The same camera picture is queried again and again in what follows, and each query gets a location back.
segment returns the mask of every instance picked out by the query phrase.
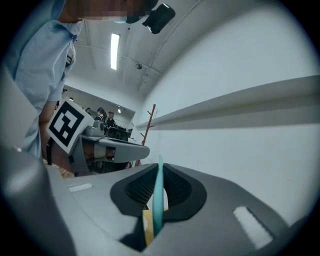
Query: light blue shirt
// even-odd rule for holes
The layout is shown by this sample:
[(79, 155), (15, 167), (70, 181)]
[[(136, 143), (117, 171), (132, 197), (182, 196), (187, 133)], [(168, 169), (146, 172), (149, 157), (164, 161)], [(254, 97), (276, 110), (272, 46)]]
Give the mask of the light blue shirt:
[(22, 150), (39, 158), (42, 157), (39, 115), (46, 102), (61, 99), (65, 80), (75, 62), (73, 43), (83, 23), (57, 21), (64, 4), (65, 0), (43, 0), (16, 33), (3, 58), (16, 85), (37, 111)]

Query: fluorescent ceiling light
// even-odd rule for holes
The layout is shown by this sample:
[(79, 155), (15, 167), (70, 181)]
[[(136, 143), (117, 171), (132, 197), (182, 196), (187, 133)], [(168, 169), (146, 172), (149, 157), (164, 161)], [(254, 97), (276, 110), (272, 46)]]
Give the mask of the fluorescent ceiling light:
[(111, 68), (113, 70), (117, 70), (117, 57), (118, 57), (119, 40), (120, 40), (120, 35), (118, 35), (118, 34), (111, 35), (110, 59), (111, 59)]

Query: wooden pole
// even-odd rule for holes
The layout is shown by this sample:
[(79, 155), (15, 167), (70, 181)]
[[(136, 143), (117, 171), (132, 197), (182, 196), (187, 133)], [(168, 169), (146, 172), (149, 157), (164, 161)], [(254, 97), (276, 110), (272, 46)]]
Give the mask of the wooden pole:
[[(149, 128), (150, 128), (150, 124), (151, 124), (151, 121), (152, 121), (152, 117), (154, 116), (155, 109), (156, 109), (156, 104), (153, 104), (152, 112), (150, 113), (150, 112), (148, 111), (148, 113), (150, 114), (149, 122), (148, 122), (148, 125), (147, 125), (147, 127), (146, 127), (145, 134), (143, 135), (143, 134), (141, 133), (141, 135), (143, 136), (142, 146), (144, 146), (145, 143), (146, 143), (147, 135), (148, 135), (148, 132), (149, 132)], [(138, 160), (138, 161), (135, 163), (135, 166), (139, 166), (139, 165), (140, 165), (140, 160)]]

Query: ceiling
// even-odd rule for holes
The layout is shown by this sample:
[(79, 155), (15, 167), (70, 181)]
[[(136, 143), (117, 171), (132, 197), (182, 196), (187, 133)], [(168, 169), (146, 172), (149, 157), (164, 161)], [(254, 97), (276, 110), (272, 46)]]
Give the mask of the ceiling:
[(72, 97), (75, 103), (77, 103), (81, 107), (84, 107), (85, 109), (90, 108), (93, 111), (97, 111), (98, 108), (102, 107), (106, 112), (112, 111), (117, 115), (119, 115), (118, 109), (120, 109), (121, 115), (129, 120), (131, 120), (135, 114), (134, 111), (126, 109), (123, 106), (119, 106), (115, 103), (109, 102), (103, 98), (99, 98), (84, 91), (72, 88), (67, 85), (65, 85), (64, 88), (67, 89), (67, 91), (63, 94), (63, 97)]
[[(134, 24), (86, 20), (75, 42), (77, 61), (72, 74), (145, 96), (177, 58), (206, 31), (259, 2), (159, 0), (158, 5), (168, 4), (176, 16), (156, 35), (142, 25), (146, 18)], [(112, 33), (120, 35), (117, 70), (110, 67)], [(142, 64), (142, 69), (136, 68), (137, 63)]]

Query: black device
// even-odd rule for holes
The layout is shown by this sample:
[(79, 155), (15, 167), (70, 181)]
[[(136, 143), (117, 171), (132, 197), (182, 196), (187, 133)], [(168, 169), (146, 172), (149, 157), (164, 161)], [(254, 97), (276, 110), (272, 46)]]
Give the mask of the black device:
[(158, 0), (146, 0), (145, 10), (135, 13), (134, 16), (127, 17), (126, 23), (132, 24), (138, 22), (146, 15), (149, 17), (142, 25), (149, 27), (153, 34), (158, 34), (161, 30), (176, 16), (176, 12), (169, 5), (163, 3), (156, 10), (152, 10), (158, 3)]

